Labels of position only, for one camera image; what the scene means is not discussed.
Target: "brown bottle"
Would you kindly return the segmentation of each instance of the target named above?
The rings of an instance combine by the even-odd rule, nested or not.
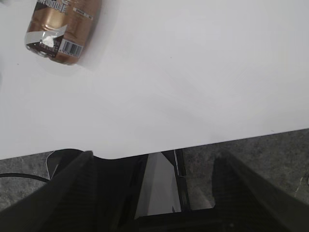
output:
[[[27,49],[60,63],[76,63],[98,7],[99,0],[37,0]]]

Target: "white desk surface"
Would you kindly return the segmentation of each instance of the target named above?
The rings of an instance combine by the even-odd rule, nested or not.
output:
[[[0,2],[0,158],[116,159],[309,127],[309,1],[104,0],[79,65],[24,46]]]

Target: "floor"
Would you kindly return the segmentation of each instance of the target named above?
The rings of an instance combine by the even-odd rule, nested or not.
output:
[[[237,141],[185,148],[187,185],[192,209],[214,206],[211,192],[213,162],[221,150],[229,150],[250,168],[309,204],[309,129]],[[48,178],[50,152],[0,160],[0,173],[26,173]],[[40,188],[44,183],[19,177],[0,178],[0,210]]]

